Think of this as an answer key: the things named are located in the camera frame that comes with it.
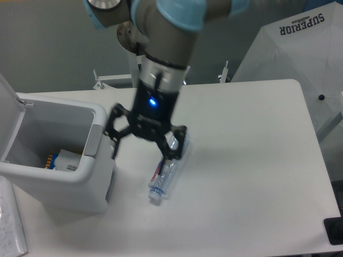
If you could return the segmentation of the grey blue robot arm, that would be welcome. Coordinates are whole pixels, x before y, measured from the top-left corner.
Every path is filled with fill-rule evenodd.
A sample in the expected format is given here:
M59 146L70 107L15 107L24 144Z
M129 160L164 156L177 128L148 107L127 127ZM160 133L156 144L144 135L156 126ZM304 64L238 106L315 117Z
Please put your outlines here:
M171 117L193 48L205 23L238 14L249 1L84 1L96 27L133 24L146 42L131 110L113 106L105 134L118 148L128 135L155 142L162 161L182 157L187 127Z

